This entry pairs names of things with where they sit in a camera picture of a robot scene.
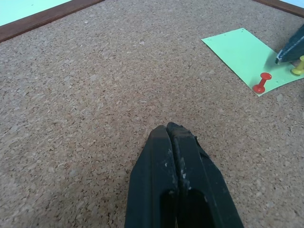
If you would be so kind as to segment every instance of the light blue background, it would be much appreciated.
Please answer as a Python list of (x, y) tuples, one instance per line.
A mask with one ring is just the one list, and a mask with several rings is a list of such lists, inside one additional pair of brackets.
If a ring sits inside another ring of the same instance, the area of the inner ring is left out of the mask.
[(0, 0), (0, 26), (71, 0)]

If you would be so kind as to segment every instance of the green paper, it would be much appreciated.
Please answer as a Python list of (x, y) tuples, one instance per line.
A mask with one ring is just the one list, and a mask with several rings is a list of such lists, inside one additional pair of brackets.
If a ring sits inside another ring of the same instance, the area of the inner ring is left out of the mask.
[(0, 0), (0, 26), (71, 0)]
[(244, 28), (226, 32), (214, 37), (202, 39), (221, 60), (224, 61), (252, 90), (261, 81), (261, 73), (267, 72), (272, 76), (265, 83), (265, 92), (287, 83), (304, 78), (291, 73), (293, 65), (281, 63), (277, 65), (277, 53)]

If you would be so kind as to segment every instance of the wooden border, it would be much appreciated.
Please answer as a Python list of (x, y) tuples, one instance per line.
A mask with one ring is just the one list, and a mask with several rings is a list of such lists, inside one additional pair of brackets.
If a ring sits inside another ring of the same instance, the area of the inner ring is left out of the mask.
[(273, 8), (283, 10), (287, 13), (292, 13), (294, 15), (304, 18), (304, 9), (301, 7), (294, 6), (294, 5), (291, 5), (289, 3), (286, 3), (286, 2), (283, 2), (280, 0), (253, 0), (253, 1), (257, 1), (264, 5), (268, 5)]
[(2, 25), (0, 26), (0, 43), (102, 1), (104, 0), (71, 0), (26, 18)]

